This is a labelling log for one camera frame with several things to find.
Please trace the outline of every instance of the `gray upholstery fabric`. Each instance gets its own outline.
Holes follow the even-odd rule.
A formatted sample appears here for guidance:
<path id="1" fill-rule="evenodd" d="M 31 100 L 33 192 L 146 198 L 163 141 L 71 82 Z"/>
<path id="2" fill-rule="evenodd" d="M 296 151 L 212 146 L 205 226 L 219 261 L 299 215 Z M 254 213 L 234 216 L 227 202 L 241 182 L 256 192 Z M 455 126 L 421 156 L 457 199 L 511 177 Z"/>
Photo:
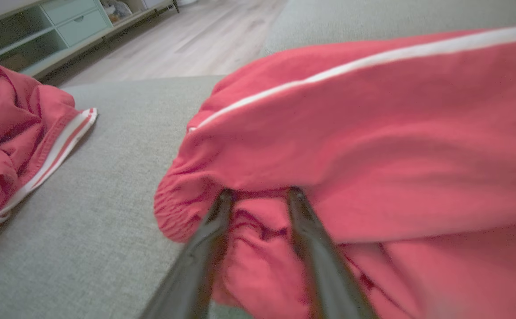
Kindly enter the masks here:
<path id="1" fill-rule="evenodd" d="M 153 194 L 185 125 L 220 77 L 72 87 L 99 117 L 78 149 L 0 228 L 0 319 L 132 319 L 179 244 Z M 242 318 L 213 307 L 211 318 Z"/>
<path id="2" fill-rule="evenodd" d="M 289 0 L 261 53 L 515 25 L 516 0 Z"/>

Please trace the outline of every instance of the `wrinkled fabric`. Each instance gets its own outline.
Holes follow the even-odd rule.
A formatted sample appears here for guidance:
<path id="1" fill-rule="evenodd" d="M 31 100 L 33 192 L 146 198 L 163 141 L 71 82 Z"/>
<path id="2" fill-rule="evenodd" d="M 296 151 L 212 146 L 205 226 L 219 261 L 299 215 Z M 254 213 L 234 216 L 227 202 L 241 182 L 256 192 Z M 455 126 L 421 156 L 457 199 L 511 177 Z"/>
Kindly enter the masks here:
<path id="1" fill-rule="evenodd" d="M 516 318 L 516 28 L 281 52 L 217 84 L 155 194 L 187 241 L 237 202 L 213 298 L 310 300 L 284 204 L 300 186 L 382 319 Z"/>
<path id="2" fill-rule="evenodd" d="M 68 93 L 0 66 L 0 208 L 33 178 L 78 114 Z"/>

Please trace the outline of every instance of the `red jacket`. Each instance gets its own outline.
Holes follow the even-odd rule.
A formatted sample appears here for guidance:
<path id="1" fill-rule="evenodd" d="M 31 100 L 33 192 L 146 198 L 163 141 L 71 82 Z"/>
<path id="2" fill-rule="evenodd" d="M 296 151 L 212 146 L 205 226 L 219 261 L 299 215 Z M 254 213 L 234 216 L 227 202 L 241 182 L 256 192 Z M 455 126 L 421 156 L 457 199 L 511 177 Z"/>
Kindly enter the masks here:
<path id="1" fill-rule="evenodd" d="M 0 224 L 61 165 L 96 119 L 68 93 L 0 66 Z"/>
<path id="2" fill-rule="evenodd" d="M 185 241 L 235 207 L 214 298 L 305 319 L 301 186 L 382 319 L 516 318 L 516 28 L 309 47 L 215 87 L 155 194 Z"/>

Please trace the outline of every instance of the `white stripe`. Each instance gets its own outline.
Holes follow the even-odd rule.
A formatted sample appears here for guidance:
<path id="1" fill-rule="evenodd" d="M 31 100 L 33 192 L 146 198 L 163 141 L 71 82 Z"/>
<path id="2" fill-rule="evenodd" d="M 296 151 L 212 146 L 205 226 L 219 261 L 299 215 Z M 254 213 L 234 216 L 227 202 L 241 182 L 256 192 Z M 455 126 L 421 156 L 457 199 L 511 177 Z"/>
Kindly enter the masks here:
<path id="1" fill-rule="evenodd" d="M 245 97 L 244 99 L 241 99 L 240 101 L 237 101 L 236 103 L 233 103 L 228 107 L 225 107 L 224 109 L 221 109 L 220 111 L 217 111 L 210 117 L 206 118 L 203 122 L 199 124 L 197 128 L 207 125 L 211 121 L 215 120 L 217 117 L 221 117 L 222 115 L 229 113 L 234 109 L 238 109 L 239 107 L 242 107 L 244 105 L 249 105 L 250 103 L 254 103 L 256 101 L 259 101 L 260 99 L 269 97 L 270 95 L 280 93 L 282 91 L 300 85 L 323 81 L 325 79 L 333 78 L 351 71 L 363 69 L 365 67 L 390 63 L 394 61 L 407 60 L 416 57 L 434 56 L 437 54 L 450 54 L 456 52 L 488 48 L 493 47 L 495 45 L 508 44 L 514 42 L 516 42 L 516 28 L 506 28 L 500 30 L 486 31 L 479 34 L 466 35 L 459 38 L 452 38 L 448 40 L 441 40 L 426 44 L 414 45 L 412 47 L 395 49 L 387 52 L 374 54 L 373 56 L 368 56 L 365 58 L 361 58 L 360 60 L 333 67 L 332 69 L 315 74 L 312 77 L 299 81 L 284 83 L 282 85 L 273 87 L 272 89 L 267 89 L 266 91 L 262 91 L 250 97 Z"/>
<path id="2" fill-rule="evenodd" d="M 82 127 L 79 133 L 75 135 L 75 137 L 69 142 L 67 145 L 67 148 L 65 149 L 65 152 L 59 157 L 59 161 L 49 170 L 46 176 L 44 176 L 45 172 L 51 167 L 53 164 L 53 161 L 55 161 L 55 158 L 61 152 L 61 149 L 63 148 L 63 145 L 65 142 L 69 139 L 70 135 L 75 132 L 77 127 L 81 125 L 84 121 L 86 121 L 86 118 L 89 115 L 90 110 L 86 109 L 82 111 L 79 115 L 77 115 L 74 119 L 72 119 L 61 131 L 61 134 L 57 137 L 55 142 L 53 143 L 53 146 L 51 147 L 51 150 L 49 151 L 49 154 L 47 154 L 47 158 L 45 159 L 45 162 L 43 162 L 43 165 L 37 171 L 35 176 L 29 182 L 27 182 L 25 185 L 23 185 L 17 192 L 8 200 L 8 202 L 4 205 L 4 207 L 0 210 L 0 224 L 3 223 L 5 220 L 9 218 L 9 214 L 5 214 L 8 210 L 11 210 L 11 208 L 15 207 L 17 204 L 27 196 L 27 194 L 31 193 L 34 189 L 36 189 L 39 185 L 43 184 L 51 174 L 57 168 L 61 165 L 63 161 L 65 161 L 65 158 L 67 158 L 68 154 L 71 152 L 71 150 L 75 147 L 77 142 L 81 139 L 82 136 L 88 131 L 88 129 L 93 125 L 94 121 L 96 120 L 96 116 L 98 114 L 98 111 L 96 109 L 92 109 L 92 114 L 90 119 L 87 121 L 86 125 Z M 44 176 L 43 179 L 39 182 L 37 185 L 35 182 L 41 178 L 41 176 Z"/>

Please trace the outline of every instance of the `floor plank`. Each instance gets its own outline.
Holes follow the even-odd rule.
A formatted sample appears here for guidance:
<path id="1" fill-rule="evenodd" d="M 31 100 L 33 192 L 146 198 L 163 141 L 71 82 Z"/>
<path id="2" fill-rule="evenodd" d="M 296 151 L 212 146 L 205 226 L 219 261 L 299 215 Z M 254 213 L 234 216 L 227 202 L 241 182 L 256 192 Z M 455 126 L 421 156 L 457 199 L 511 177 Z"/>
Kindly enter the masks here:
<path id="1" fill-rule="evenodd" d="M 287 0 L 199 0 L 154 16 L 44 80 L 96 82 L 228 74 L 259 57 Z"/>

